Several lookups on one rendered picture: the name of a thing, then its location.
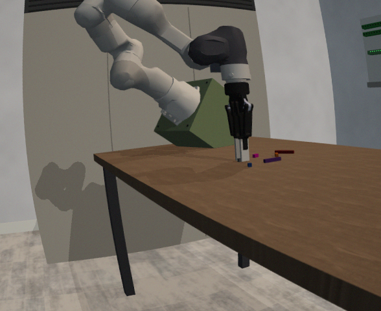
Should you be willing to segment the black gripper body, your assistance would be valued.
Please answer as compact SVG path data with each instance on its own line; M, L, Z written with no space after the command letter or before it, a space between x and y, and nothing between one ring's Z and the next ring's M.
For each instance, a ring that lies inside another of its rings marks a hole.
M229 95L229 102L238 102L239 113L243 113L244 98L248 101L249 84L247 82L234 82L224 84L225 95ZM236 94L236 95L235 95Z

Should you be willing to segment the purple rod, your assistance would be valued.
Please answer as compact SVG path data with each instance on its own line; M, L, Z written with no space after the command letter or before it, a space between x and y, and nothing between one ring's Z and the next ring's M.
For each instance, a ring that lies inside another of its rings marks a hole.
M281 157L273 157L273 158L263 159L263 160L264 160L264 163L270 163L274 161L281 161Z

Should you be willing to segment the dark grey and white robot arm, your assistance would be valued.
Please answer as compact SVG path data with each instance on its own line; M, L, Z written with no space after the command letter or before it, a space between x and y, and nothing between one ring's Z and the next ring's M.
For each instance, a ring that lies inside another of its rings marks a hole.
M113 56L110 84L119 90L139 89L151 96L162 107L163 116L176 126L195 112L200 87L178 82L158 67L144 67L142 43L129 38L111 13L159 38L190 68L202 70L219 63L226 83L251 80L246 42L239 28L221 26L193 40L169 23L156 0L84 0L74 17L97 47Z

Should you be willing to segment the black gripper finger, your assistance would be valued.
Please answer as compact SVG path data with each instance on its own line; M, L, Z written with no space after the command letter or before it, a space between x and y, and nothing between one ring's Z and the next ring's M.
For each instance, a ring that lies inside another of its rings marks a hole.
M252 136L252 111L253 104L250 104L244 98L244 111L243 113L239 113L238 102L234 101L234 107L236 111L236 116L238 117L238 127L240 137L240 161L249 161L249 143L248 137Z
M235 140L235 161L237 161L237 158L240 158L240 143L238 139L240 134L238 129L238 117L234 112L234 102L230 102L228 105L225 105L225 110L227 112L230 134Z

